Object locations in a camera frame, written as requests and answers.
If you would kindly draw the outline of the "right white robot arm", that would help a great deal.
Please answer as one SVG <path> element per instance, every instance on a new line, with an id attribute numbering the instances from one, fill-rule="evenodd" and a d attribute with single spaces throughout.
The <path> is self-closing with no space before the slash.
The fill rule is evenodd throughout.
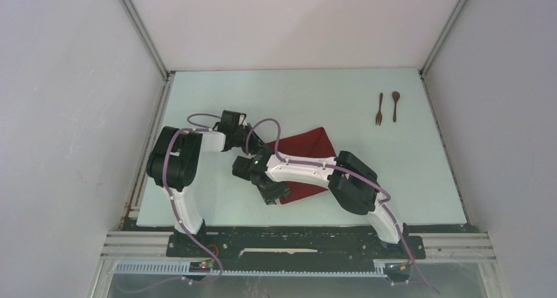
<path id="1" fill-rule="evenodd" d="M 289 196 L 290 182 L 325 188 L 342 209 L 367 218 L 386 255 L 399 257 L 409 247 L 403 223 L 386 205 L 390 194 L 378 184 L 377 174 L 350 152 L 305 158 L 260 151 L 250 158 L 237 157 L 232 174 L 256 186 L 267 204 Z"/>

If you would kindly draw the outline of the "red cloth napkin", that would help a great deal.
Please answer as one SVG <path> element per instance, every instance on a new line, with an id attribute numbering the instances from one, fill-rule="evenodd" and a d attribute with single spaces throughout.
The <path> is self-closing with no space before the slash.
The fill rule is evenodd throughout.
<path id="1" fill-rule="evenodd" d="M 281 138 L 278 142 L 278 150 L 283 154 L 307 158 L 336 157 L 336 152 L 324 127 Z M 290 193 L 287 197 L 279 199 L 281 204 L 292 203 L 327 191 L 321 186 L 300 182 L 287 182 L 287 185 Z"/>

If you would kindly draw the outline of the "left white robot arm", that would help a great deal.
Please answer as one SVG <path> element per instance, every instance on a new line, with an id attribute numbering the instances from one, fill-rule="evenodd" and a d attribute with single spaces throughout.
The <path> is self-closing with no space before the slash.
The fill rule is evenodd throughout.
<path id="1" fill-rule="evenodd" d="M 249 123 L 217 123 L 214 129 L 164 127 L 151 151 L 146 172 L 166 191 L 175 217 L 175 229 L 182 234 L 182 247 L 192 256 L 207 250 L 208 239 L 199 231 L 205 220 L 198 210 L 194 191 L 200 156 L 239 148 L 243 154 L 231 165 L 231 175 L 250 182 L 266 204 L 275 203 L 289 189 L 266 174 L 274 150 L 264 143 Z"/>

